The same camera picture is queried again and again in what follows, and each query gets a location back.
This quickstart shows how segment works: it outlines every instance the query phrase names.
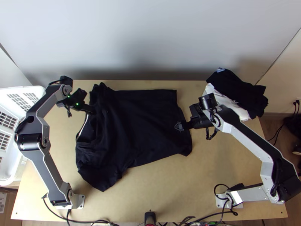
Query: white cloth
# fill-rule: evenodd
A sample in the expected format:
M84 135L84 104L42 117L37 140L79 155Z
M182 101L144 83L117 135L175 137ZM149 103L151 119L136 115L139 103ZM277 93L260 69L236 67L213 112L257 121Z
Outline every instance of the white cloth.
M235 113L238 114L239 119L241 121L247 121L247 120L251 119L247 110L238 106L233 100L231 100L227 96L218 92L211 83L207 84L207 86L205 88L205 92L207 94L213 93L215 96L216 102L218 104L223 104L226 107L231 108L233 111L235 111Z

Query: black t-shirt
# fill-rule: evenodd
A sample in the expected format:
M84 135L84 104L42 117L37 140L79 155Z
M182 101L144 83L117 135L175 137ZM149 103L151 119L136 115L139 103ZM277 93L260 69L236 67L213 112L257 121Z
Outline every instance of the black t-shirt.
M105 191L129 167L192 151L190 132L174 129L184 120L176 90L114 91L94 85L90 105L77 134L76 165L84 180Z

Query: black cable bundle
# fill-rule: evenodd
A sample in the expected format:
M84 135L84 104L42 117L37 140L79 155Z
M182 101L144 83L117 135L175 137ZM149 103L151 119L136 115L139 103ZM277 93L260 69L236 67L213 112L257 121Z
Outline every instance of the black cable bundle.
M277 131L274 134L274 136L271 139L267 140L267 141L270 141L270 140L272 140L272 139L274 139L276 137L273 145L275 145L277 143L277 139L278 139L279 133L280 133L280 131L283 128L284 125L287 126L288 129L294 135L296 135L297 137L299 137L299 139L301 139L301 132L300 132L300 130L301 130L301 118L298 115L299 108L300 108L300 101L296 100L296 102L294 102L293 104L295 106L295 110L294 110L293 115L291 117L286 117L283 120L284 121L283 124L277 129Z

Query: cardboard box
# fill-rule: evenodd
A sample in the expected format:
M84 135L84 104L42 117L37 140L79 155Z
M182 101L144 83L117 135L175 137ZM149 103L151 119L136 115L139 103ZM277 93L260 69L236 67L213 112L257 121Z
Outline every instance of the cardboard box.
M12 209L17 196L15 189L0 188L0 225L22 226L21 220L11 220Z

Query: white wall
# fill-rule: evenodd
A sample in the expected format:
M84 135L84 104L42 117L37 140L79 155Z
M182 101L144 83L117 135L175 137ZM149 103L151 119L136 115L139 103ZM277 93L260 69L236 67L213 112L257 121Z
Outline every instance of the white wall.
M293 102L297 98L301 102L301 31L258 85L266 86L269 105L265 112L294 112Z
M300 12L296 0L2 0L0 43L44 85L67 71L199 79L189 72L217 67L255 83L299 29Z
M12 86L31 86L31 83L0 48L0 88Z

